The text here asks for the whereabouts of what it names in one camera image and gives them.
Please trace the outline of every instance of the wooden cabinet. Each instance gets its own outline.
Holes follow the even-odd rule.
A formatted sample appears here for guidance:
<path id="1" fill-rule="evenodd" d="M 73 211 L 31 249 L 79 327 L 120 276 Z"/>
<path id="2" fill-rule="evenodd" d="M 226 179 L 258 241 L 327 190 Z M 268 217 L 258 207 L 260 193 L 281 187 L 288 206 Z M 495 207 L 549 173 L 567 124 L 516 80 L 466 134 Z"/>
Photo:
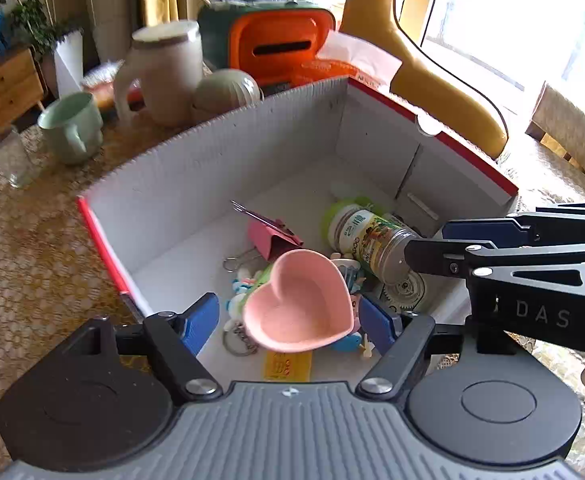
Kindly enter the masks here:
<path id="1" fill-rule="evenodd" d="M 44 87 L 29 49 L 7 54 L 0 60 L 0 130 L 44 97 Z"/>

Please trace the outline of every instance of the beige pitcher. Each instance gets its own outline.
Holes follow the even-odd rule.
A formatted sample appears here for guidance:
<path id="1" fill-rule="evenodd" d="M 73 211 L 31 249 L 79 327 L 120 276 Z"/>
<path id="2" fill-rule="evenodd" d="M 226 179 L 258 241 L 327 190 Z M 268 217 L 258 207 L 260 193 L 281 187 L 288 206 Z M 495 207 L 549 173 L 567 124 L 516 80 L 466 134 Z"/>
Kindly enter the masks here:
<path id="1" fill-rule="evenodd" d="M 128 88 L 139 78 L 151 117 L 163 126 L 190 126 L 191 99 L 204 76 L 199 24 L 191 20 L 161 23 L 132 34 L 132 48 L 114 79 L 119 120 L 130 127 L 134 113 Z"/>

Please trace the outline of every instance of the mug handle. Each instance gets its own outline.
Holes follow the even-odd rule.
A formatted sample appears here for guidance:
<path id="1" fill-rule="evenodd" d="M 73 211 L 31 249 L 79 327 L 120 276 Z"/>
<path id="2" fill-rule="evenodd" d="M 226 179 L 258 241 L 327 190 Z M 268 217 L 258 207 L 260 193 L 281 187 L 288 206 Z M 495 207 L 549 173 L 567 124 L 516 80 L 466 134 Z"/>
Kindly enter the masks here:
<path id="1" fill-rule="evenodd" d="M 87 150 L 84 141 L 79 136 L 79 128 L 77 128 L 76 124 L 69 124 L 68 126 L 70 127 L 69 134 L 66 137 L 68 145 L 77 157 L 82 158 L 86 155 Z"/>
<path id="2" fill-rule="evenodd" d="M 128 129 L 132 126 L 132 120 L 137 115 L 137 112 L 133 112 L 128 106 L 128 89 L 137 78 L 136 72 L 136 67 L 129 59 L 126 59 L 114 77 L 114 83 L 112 84 L 114 88 L 114 107 L 117 110 L 119 122 L 124 128 Z"/>

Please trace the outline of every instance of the orange panel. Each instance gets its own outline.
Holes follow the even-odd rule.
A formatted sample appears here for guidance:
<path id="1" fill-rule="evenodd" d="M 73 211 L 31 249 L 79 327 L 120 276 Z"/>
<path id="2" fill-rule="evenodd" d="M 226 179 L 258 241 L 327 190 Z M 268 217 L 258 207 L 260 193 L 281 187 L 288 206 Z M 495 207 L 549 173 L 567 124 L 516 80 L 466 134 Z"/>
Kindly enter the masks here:
<path id="1" fill-rule="evenodd" d="M 252 75 L 260 86 L 290 81 L 293 70 L 314 59 L 334 30 L 324 9 L 263 10 L 233 23 L 228 64 Z"/>

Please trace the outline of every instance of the white letter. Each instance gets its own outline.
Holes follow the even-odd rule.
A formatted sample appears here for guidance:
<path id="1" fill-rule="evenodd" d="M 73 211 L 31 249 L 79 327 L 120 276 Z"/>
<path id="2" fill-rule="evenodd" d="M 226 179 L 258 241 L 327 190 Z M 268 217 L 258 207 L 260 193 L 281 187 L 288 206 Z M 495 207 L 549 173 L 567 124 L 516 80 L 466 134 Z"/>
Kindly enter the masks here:
<path id="1" fill-rule="evenodd" d="M 569 315 L 570 312 L 568 310 L 560 310 L 557 317 L 563 321 L 563 323 L 556 323 L 559 328 L 566 328 L 569 325 Z"/>
<path id="2" fill-rule="evenodd" d="M 524 305 L 524 313 L 523 314 L 519 311 L 519 307 L 521 305 Z M 526 317 L 526 316 L 528 316 L 528 303 L 526 303 L 525 301 L 517 300 L 517 316 L 518 317 Z"/>
<path id="3" fill-rule="evenodd" d="M 546 316 L 546 309 L 543 305 L 539 309 L 537 316 L 535 316 L 535 321 L 539 321 L 540 319 L 543 319 L 543 322 L 548 324 L 548 317 Z"/>

